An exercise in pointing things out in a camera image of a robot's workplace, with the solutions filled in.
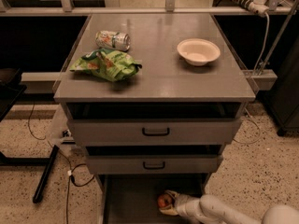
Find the green chip bag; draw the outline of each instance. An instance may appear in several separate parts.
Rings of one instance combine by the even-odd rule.
[[[97,49],[77,59],[70,71],[82,71],[109,81],[123,80],[135,75],[142,65],[129,54],[114,49]]]

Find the white bowl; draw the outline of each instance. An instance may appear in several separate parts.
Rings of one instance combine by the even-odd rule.
[[[187,39],[178,44],[178,53],[187,63],[202,66],[218,59],[220,49],[212,42],[204,39]]]

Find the black handle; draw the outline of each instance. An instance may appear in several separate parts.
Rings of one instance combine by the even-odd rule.
[[[146,128],[142,128],[142,134],[145,136],[168,136],[170,134],[170,129],[167,128],[165,133],[147,133]]]
[[[165,167],[165,162],[163,161],[162,163],[148,163],[143,162],[143,168],[148,169],[148,170],[156,170],[156,169],[163,169]]]

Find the speckled floor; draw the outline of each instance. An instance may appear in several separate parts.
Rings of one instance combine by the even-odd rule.
[[[52,127],[57,105],[15,105],[0,123],[0,150],[7,157],[48,157],[50,144],[43,139]],[[299,134],[276,134],[277,126],[266,113],[263,104],[248,106],[253,122],[244,117],[235,141],[224,150],[224,161],[219,171],[206,185],[211,193],[237,210],[261,219],[265,210],[276,203],[289,204],[299,209]],[[79,149],[60,146],[74,167],[83,163]],[[44,190],[43,201],[32,202],[42,167],[0,168],[0,224],[64,224],[69,164],[58,154]],[[76,170],[76,182],[84,183],[90,175],[86,168]],[[68,223],[97,223],[101,191],[95,180],[88,186],[70,185]]]

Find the silver can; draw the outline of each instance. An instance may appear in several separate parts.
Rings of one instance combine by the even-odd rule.
[[[95,35],[95,42],[100,48],[127,51],[130,48],[130,36],[124,33],[100,31]]]

